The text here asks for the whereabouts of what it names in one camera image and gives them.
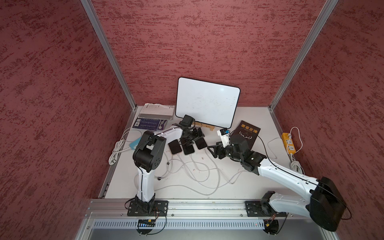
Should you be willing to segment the phone with white case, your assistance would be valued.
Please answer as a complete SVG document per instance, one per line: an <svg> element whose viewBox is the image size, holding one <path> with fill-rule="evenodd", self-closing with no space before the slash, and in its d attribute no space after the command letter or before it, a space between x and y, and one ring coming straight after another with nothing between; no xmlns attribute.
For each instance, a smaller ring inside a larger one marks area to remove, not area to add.
<svg viewBox="0 0 384 240"><path fill-rule="evenodd" d="M182 149L183 149L183 152L184 154L187 156L187 155L191 155L195 152L195 149L194 149L194 142L190 142L190 143L187 143L187 144L183 144L182 145Z"/></svg>

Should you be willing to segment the black phone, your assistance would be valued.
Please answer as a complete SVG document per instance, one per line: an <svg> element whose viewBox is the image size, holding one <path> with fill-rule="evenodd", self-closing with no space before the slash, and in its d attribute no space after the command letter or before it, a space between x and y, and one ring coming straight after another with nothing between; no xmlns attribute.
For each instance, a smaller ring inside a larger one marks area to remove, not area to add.
<svg viewBox="0 0 384 240"><path fill-rule="evenodd" d="M200 138L196 139L195 144L196 144L198 150L202 150L208 146L204 137L200 137Z"/></svg>

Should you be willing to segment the phone with pink case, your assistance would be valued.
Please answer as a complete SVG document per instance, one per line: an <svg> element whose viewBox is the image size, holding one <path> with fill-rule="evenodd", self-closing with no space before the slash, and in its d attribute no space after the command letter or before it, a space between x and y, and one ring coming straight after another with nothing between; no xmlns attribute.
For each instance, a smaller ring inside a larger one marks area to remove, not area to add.
<svg viewBox="0 0 384 240"><path fill-rule="evenodd" d="M168 143L172 155L177 155L183 151L178 140L173 140Z"/></svg>

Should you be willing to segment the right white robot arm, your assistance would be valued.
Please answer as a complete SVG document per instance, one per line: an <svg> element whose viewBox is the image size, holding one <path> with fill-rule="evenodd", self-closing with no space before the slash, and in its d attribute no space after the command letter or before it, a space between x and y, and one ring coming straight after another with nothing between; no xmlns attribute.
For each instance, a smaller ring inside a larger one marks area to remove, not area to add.
<svg viewBox="0 0 384 240"><path fill-rule="evenodd" d="M274 191L265 194L262 206L277 213L292 213L311 218L321 228L335 232L343 220L347 204L335 183L326 177L320 180L285 168L266 155L249 148L239 136L228 139L228 144L218 142L208 150L214 158L230 158L253 174L273 180L297 194L284 196Z"/></svg>

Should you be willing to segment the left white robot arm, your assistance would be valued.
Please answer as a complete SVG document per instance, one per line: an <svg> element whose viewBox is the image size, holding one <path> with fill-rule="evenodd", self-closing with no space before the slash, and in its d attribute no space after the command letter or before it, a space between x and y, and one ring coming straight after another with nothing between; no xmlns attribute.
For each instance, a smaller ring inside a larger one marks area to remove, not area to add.
<svg viewBox="0 0 384 240"><path fill-rule="evenodd" d="M138 168L138 193L134 204L143 213L150 214L155 208L155 170L162 161L167 144L176 142L180 146L189 146L205 135L200 128L176 125L159 133L145 131L134 153L133 160Z"/></svg>

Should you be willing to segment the wooden board stand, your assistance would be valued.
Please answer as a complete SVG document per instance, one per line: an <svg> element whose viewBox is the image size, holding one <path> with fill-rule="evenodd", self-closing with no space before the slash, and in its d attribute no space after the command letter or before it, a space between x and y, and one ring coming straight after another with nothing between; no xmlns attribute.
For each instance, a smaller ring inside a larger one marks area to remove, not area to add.
<svg viewBox="0 0 384 240"><path fill-rule="evenodd" d="M210 131L213 131L215 129L215 126L204 124L204 123L200 123L200 122L195 122L195 126L196 127L208 128Z"/></svg>

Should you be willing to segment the dark brown book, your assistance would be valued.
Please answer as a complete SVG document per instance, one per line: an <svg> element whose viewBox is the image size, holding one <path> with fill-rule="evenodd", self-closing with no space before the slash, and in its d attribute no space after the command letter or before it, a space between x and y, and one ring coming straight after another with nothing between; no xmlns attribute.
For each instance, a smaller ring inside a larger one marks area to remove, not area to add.
<svg viewBox="0 0 384 240"><path fill-rule="evenodd" d="M232 131L230 135L230 141L237 143L239 141L246 141L249 148L252 149L256 139L261 131L261 128L249 124L245 121L240 121L237 128Z"/></svg>

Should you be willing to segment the purple and grey booklet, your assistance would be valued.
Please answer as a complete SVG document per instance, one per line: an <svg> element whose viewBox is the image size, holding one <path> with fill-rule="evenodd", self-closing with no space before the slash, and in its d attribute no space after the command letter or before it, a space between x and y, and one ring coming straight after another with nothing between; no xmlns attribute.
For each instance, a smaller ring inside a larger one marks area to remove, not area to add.
<svg viewBox="0 0 384 240"><path fill-rule="evenodd" d="M133 128L149 131L163 131L173 119L175 106L145 104L133 123Z"/></svg>

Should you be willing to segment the teal flat card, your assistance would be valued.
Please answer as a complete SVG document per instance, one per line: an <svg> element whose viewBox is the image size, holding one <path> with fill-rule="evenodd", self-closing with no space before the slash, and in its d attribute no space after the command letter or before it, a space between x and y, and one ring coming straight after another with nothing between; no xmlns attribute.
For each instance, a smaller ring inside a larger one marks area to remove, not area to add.
<svg viewBox="0 0 384 240"><path fill-rule="evenodd" d="M136 139L135 141L131 142L131 143L129 144L130 149L135 150L136 147L137 147L137 145L139 144L140 140L141 140L141 139L138 138L138 139Z"/></svg>

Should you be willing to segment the orange power strip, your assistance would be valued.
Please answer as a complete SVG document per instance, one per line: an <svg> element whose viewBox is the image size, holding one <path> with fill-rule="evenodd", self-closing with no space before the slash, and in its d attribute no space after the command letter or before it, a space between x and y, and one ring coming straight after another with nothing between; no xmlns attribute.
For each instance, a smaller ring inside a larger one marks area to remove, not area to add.
<svg viewBox="0 0 384 240"><path fill-rule="evenodd" d="M289 133L282 133L282 139L283 139L283 143L286 148L287 154L294 155L297 151L292 140L292 135Z"/></svg>

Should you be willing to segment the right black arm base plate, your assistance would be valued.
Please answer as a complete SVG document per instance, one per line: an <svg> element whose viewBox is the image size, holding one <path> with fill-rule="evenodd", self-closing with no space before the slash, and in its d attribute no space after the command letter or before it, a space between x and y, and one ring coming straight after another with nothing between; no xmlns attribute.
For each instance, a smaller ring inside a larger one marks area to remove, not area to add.
<svg viewBox="0 0 384 240"><path fill-rule="evenodd" d="M248 217L286 217L287 213L276 212L268 203L260 201L245 201L245 209Z"/></svg>

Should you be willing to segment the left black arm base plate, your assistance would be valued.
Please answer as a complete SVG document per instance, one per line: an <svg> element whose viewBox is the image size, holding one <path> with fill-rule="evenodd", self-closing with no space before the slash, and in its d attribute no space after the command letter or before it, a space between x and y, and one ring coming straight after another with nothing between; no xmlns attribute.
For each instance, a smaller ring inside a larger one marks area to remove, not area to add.
<svg viewBox="0 0 384 240"><path fill-rule="evenodd" d="M169 201L155 200L149 205L131 201L128 208L128 217L166 217Z"/></svg>

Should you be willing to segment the aluminium front rail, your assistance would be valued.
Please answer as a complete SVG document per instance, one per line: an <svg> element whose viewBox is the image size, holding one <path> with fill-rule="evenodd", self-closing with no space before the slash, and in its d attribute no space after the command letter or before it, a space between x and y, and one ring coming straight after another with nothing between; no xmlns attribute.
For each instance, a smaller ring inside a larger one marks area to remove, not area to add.
<svg viewBox="0 0 384 240"><path fill-rule="evenodd" d="M212 199L169 199L168 220L173 219L268 219L266 217L248 217L245 201L248 200L212 200ZM154 219L156 217L128 217L127 199L92 199L86 209L85 218L94 219ZM308 219L297 213L285 210L287 216Z"/></svg>

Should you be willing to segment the left aluminium corner post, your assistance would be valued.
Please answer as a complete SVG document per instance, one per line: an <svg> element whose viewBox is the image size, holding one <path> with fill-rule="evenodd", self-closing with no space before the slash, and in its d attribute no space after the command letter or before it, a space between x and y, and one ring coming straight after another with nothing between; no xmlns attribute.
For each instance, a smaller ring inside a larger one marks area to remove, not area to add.
<svg viewBox="0 0 384 240"><path fill-rule="evenodd" d="M134 97L127 85L127 82L124 78L124 75L123 75L123 72L119 66L119 63L113 53L113 50L112 50L112 47L108 41L108 38L105 34L105 31L102 27L102 24L97 16L97 13L96 13L96 10L93 6L93 3L92 1L90 0L81 0L81 3L83 5L83 8L85 9L86 11L86 14L91 22L91 25L102 45L102 48L110 62L110 65L112 67L112 69L114 70L114 73L121 85L121 88L131 106L131 108L135 111L137 109L137 104L134 100Z"/></svg>

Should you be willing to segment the right aluminium corner post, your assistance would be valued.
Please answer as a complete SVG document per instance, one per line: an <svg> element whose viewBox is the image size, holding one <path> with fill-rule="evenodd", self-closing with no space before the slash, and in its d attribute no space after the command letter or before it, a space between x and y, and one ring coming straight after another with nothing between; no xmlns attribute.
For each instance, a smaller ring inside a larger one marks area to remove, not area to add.
<svg viewBox="0 0 384 240"><path fill-rule="evenodd" d="M338 0L327 0L325 2L310 32L308 33L302 47L300 48L293 64L291 65L286 77L284 78L271 104L269 105L270 112L273 112L275 110L284 92L286 91L289 84L293 80L296 72L298 71L306 55L310 51L312 45L315 43L318 35L320 34L321 30L323 29L325 23L327 22L328 18L330 17L331 13L333 12L338 2L339 2Z"/></svg>

